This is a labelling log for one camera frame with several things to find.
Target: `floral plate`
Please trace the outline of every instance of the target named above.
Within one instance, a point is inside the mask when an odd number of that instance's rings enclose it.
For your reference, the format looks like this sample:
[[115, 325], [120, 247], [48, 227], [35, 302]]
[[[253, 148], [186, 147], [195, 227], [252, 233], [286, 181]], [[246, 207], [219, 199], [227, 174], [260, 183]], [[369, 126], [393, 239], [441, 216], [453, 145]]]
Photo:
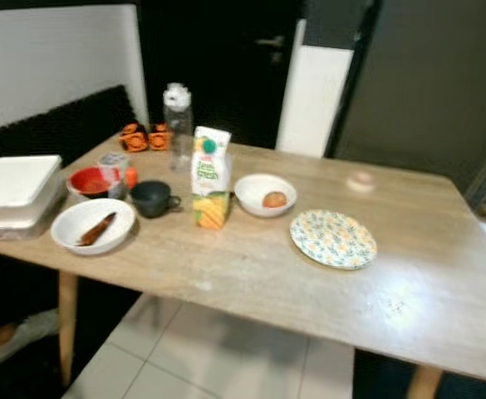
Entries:
[[306, 210], [291, 222], [294, 244], [326, 266], [356, 270], [377, 254], [376, 241], [355, 219], [329, 210]]

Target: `table top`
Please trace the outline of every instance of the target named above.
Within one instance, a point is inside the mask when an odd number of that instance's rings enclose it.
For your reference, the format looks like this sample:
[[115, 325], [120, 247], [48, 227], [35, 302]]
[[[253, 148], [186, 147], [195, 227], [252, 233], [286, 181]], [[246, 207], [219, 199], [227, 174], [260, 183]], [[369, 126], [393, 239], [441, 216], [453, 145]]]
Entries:
[[[197, 227], [189, 174], [169, 170], [169, 153], [148, 151], [131, 156], [140, 180], [169, 183], [184, 212], [138, 216], [133, 234], [106, 255], [70, 254], [49, 231], [34, 240], [0, 242], [0, 254], [486, 378], [486, 235], [448, 179], [230, 146], [232, 182], [256, 172], [280, 175], [297, 188], [292, 211], [258, 219], [235, 204], [223, 229]], [[65, 173], [94, 165], [113, 150], [120, 150], [115, 137]], [[353, 170], [373, 174], [376, 189], [348, 189]], [[69, 199], [65, 206], [71, 204]], [[306, 209], [358, 219], [377, 241], [374, 263], [350, 272], [302, 254], [288, 227]]]

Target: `table leg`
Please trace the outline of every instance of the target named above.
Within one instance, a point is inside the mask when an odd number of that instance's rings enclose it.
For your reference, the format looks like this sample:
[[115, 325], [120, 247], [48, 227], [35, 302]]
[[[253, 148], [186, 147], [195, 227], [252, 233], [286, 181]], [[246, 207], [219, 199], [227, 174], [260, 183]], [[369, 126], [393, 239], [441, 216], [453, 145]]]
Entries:
[[418, 366], [407, 392], [407, 399], [433, 399], [443, 371], [427, 366]]
[[71, 366], [75, 344], [78, 276], [60, 272], [59, 291], [61, 381], [64, 387], [67, 387], [71, 383]]

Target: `orange juice box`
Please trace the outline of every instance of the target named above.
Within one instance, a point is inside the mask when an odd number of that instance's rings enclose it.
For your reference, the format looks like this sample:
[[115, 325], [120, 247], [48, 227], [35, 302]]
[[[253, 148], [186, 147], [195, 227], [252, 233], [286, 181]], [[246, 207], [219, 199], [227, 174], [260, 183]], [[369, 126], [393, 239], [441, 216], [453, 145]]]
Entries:
[[207, 229], [220, 229], [229, 207], [231, 159], [226, 154], [231, 135], [209, 127], [194, 131], [191, 160], [194, 221]]

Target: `tiled floor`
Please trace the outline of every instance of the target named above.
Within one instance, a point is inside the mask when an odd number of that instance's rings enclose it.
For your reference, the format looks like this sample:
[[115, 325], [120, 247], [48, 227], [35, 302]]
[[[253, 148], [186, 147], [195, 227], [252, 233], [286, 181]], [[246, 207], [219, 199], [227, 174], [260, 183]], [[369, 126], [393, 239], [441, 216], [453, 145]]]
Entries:
[[142, 295], [62, 399], [351, 397], [354, 350]]

